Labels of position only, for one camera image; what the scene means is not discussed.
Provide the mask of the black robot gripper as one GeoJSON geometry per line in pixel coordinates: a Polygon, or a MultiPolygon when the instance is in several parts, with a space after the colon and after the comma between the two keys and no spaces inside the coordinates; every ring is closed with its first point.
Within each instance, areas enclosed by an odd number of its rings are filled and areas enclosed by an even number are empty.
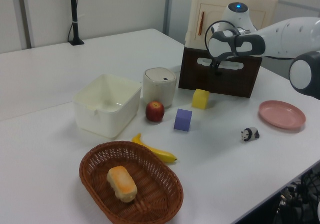
{"type": "Polygon", "coordinates": [[[219,69],[220,64],[221,64],[221,61],[219,61],[215,58],[212,58],[212,61],[209,65],[211,72],[215,73],[216,75],[221,75],[222,72],[219,69]]]}

